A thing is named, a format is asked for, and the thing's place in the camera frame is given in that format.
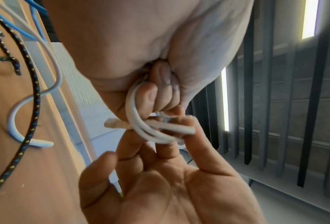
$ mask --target human hand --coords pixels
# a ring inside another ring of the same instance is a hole
[[[196,129],[184,142],[198,168],[186,164],[175,142],[157,144],[155,152],[128,130],[116,153],[104,153],[80,177],[88,223],[265,223],[249,186],[211,146],[197,119],[176,123]],[[123,197],[108,180],[114,169]]]
[[[78,70],[91,80],[109,109],[126,120],[127,91],[147,72],[158,87],[154,112],[176,105],[186,108],[233,59],[253,1],[48,0],[44,4]],[[148,63],[158,59],[170,66],[155,64],[151,72]],[[147,89],[143,97],[151,91]]]

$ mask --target black and yellow rope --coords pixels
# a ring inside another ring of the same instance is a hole
[[[6,182],[7,178],[11,175],[11,173],[15,170],[16,166],[20,162],[21,158],[23,157],[29,142],[31,141],[35,128],[38,123],[39,119],[39,109],[40,109],[40,88],[39,88],[39,82],[38,82],[38,76],[35,71],[34,65],[32,63],[31,57],[29,56],[27,49],[25,48],[22,41],[19,39],[19,37],[14,33],[12,29],[10,29],[3,20],[0,19],[0,25],[7,31],[7,33],[12,37],[13,41],[17,44],[23,59],[27,65],[29,74],[32,79],[32,85],[33,85],[33,111],[32,111],[32,118],[29,124],[29,128],[27,131],[27,134],[24,137],[24,140],[19,147],[17,153],[15,154],[14,158],[11,160],[10,164],[7,166],[7,168],[4,170],[4,172],[0,175],[0,188],[1,186]],[[0,31],[0,48],[5,54],[5,57],[0,57],[0,61],[10,61],[12,65],[14,66],[15,72],[17,75],[20,75],[20,64],[18,60],[11,56],[10,52],[7,50],[6,46],[4,45],[1,37],[3,37],[2,32]]]

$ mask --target yellow speckled black cord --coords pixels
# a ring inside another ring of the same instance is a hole
[[[27,49],[21,42],[21,40],[17,37],[17,35],[14,33],[13,30],[11,30],[1,19],[0,19],[0,25],[11,35],[13,41],[17,44],[23,59],[27,65],[29,74],[32,78],[32,86],[33,86],[33,112],[32,112],[32,119],[29,124],[29,128],[27,131],[26,136],[24,137],[24,140],[18,149],[17,153],[15,154],[14,158],[10,162],[10,164],[7,166],[7,168],[4,170],[4,172],[0,175],[0,188],[1,186],[6,182],[7,178],[11,175],[11,173],[15,170],[16,166],[20,162],[22,156],[24,155],[25,150],[27,149],[29,142],[31,141],[35,128],[38,123],[39,118],[39,109],[40,109],[40,89],[39,89],[39,82],[37,73],[35,72],[34,65],[32,63],[32,60],[27,52]],[[16,58],[12,57],[7,50],[6,46],[4,45],[3,41],[1,40],[1,36],[3,36],[2,32],[0,31],[0,47],[5,53],[6,57],[0,57],[0,61],[10,61],[12,65],[14,66],[15,72],[17,75],[20,75],[20,67],[19,63]]]

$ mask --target blue cord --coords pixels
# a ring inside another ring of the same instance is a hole
[[[32,35],[30,35],[27,32],[24,32],[23,30],[21,30],[20,28],[18,28],[17,26],[15,26],[14,24],[10,23],[7,19],[5,19],[1,14],[0,14],[0,19],[2,19],[9,27],[15,29],[17,32],[19,32],[20,34],[22,34],[25,37],[28,37],[34,41],[38,41],[37,39],[35,39]]]
[[[32,5],[29,5],[29,10],[31,11],[32,20],[34,22],[35,27],[37,28],[37,31],[38,31],[40,37],[46,42],[47,40],[45,39],[45,36],[43,34],[43,31],[40,28],[39,23],[38,23],[38,20],[37,20],[37,17],[35,15],[35,8]]]
[[[41,14],[48,15],[47,10],[41,7],[40,5],[38,5],[37,3],[35,3],[33,0],[24,0],[24,1],[27,2],[30,6],[36,8]]]

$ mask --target light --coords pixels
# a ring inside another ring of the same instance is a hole
[[[319,0],[306,0],[302,39],[315,36],[316,15]]]
[[[221,84],[223,87],[224,106],[224,130],[229,131],[229,109],[228,109],[228,89],[227,89],[227,69],[221,71]]]

